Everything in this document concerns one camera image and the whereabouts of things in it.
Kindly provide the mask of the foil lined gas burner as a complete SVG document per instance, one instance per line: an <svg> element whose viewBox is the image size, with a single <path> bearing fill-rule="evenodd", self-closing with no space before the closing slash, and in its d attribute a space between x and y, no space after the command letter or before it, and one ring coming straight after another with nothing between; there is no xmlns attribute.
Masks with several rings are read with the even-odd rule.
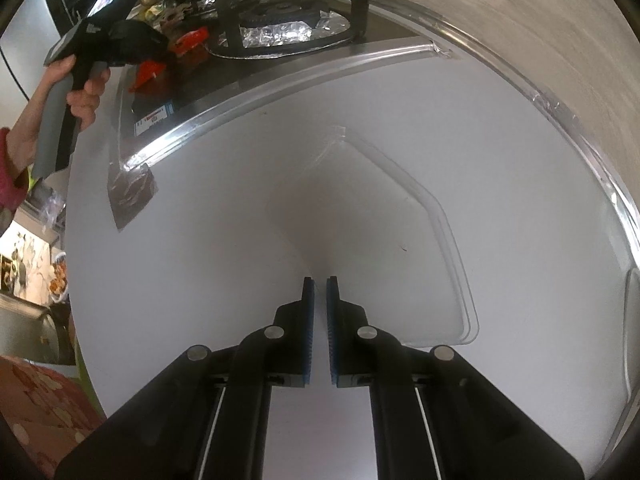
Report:
<svg viewBox="0 0 640 480"><path fill-rule="evenodd" d="M208 53L275 60L350 44L368 28L369 0L216 0Z"/></svg>

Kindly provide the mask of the steel gas stove top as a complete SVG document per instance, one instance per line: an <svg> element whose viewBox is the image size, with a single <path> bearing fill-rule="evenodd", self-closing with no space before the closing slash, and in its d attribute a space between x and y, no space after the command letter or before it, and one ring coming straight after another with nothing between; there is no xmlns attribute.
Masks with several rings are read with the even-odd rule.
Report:
<svg viewBox="0 0 640 480"><path fill-rule="evenodd" d="M204 9L184 16L172 31L174 40L202 26L212 36L216 0L200 2ZM436 37L438 26L436 15L406 0L369 0L366 34L350 44L275 60L237 61L211 55L206 41L136 93L128 89L139 65L128 66L118 86L110 163L152 169L207 126L224 124L253 104L323 76L416 56L453 58L454 51Z"/></svg>

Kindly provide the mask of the dark foil wrapper piece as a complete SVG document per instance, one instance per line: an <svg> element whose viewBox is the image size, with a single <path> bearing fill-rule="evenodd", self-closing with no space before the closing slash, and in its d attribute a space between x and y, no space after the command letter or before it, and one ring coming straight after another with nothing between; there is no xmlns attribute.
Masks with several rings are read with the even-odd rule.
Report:
<svg viewBox="0 0 640 480"><path fill-rule="evenodd" d="M147 164L127 168L120 162L110 163L107 195L118 232L140 214L156 192L154 174Z"/></svg>

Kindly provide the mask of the clear flat plastic sheet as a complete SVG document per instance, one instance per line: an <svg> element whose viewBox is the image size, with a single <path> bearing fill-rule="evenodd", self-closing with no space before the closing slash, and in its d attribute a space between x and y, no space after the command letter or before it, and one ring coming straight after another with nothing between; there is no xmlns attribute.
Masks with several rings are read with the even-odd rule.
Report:
<svg viewBox="0 0 640 480"><path fill-rule="evenodd" d="M437 198L358 133L328 131L267 204L307 275L403 344L473 341L480 331L454 233Z"/></svg>

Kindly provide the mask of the red snack packet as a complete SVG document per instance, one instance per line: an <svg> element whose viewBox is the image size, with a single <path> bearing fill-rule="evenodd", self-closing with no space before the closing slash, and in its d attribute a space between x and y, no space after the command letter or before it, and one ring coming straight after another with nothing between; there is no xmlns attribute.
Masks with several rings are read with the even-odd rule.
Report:
<svg viewBox="0 0 640 480"><path fill-rule="evenodd" d="M137 68L134 82L130 84L128 92L136 93L148 82L157 79L169 66L174 66L179 60L198 47L203 47L209 38L206 26L186 32L169 44L168 50L156 58L143 61Z"/></svg>

